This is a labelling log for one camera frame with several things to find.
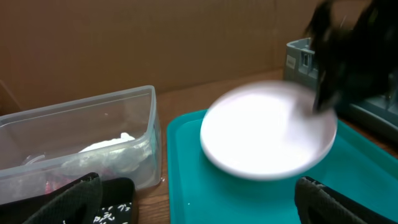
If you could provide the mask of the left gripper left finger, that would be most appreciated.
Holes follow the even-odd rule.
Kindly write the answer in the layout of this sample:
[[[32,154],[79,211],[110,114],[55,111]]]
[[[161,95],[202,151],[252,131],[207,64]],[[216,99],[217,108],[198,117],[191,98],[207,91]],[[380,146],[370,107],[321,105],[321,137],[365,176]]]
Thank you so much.
[[[103,186],[91,172],[45,195],[1,205],[1,223],[91,223]]]

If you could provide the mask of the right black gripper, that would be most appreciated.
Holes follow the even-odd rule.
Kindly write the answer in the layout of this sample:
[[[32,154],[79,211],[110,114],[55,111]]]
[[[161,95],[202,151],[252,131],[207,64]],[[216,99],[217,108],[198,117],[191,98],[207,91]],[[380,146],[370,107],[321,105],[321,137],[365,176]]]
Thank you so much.
[[[371,1],[349,29],[333,25],[333,4],[322,1],[305,29],[318,65],[314,112],[397,91],[397,1]]]

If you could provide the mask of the large white plate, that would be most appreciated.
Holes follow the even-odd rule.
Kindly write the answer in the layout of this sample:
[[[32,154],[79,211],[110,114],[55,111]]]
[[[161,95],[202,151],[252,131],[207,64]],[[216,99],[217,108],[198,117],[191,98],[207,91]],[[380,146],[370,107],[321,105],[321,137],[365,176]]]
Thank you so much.
[[[200,128],[207,159],[259,181],[299,175],[320,163],[336,138],[334,110],[313,112],[315,92],[282,80],[239,86],[213,102]]]

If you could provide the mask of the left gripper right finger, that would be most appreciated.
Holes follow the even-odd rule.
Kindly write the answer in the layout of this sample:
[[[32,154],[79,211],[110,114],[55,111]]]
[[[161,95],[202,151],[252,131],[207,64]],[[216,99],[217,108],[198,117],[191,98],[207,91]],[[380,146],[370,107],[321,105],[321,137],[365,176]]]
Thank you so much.
[[[301,224],[397,224],[309,176],[296,181],[294,202]]]

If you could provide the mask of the rice grains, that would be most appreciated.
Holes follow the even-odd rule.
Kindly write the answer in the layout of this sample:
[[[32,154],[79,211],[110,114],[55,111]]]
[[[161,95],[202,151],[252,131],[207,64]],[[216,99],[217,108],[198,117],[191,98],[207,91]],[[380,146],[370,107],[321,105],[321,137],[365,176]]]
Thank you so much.
[[[121,203],[100,208],[89,224],[131,224],[132,203]]]

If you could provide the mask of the white napkin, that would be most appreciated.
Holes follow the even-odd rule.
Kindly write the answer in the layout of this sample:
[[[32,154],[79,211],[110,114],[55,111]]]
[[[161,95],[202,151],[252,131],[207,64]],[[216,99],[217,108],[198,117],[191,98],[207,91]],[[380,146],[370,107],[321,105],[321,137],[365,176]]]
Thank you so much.
[[[62,164],[63,168],[87,169],[88,167],[109,167],[115,173],[127,173],[135,171],[140,164],[154,154],[152,143],[145,140],[139,144],[131,141],[135,137],[128,133],[121,133],[120,137],[91,144],[79,153],[95,151],[106,148],[106,152],[90,153],[78,159],[66,161]]]

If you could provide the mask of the red sauce packet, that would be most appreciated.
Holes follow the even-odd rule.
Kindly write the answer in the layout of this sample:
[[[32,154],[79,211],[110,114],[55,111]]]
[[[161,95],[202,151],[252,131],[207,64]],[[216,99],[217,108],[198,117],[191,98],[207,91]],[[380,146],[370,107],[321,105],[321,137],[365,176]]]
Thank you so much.
[[[44,194],[52,193],[58,190],[59,188],[69,184],[71,181],[72,181],[71,179],[64,177],[54,177],[46,181]]]

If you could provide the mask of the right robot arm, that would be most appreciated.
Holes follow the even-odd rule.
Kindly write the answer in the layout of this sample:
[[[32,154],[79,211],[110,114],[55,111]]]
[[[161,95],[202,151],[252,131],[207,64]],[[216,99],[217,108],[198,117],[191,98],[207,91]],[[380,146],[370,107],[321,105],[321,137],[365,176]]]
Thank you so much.
[[[315,113],[397,88],[397,1],[371,1],[352,28],[334,26],[333,1],[322,1],[305,28],[318,65]]]

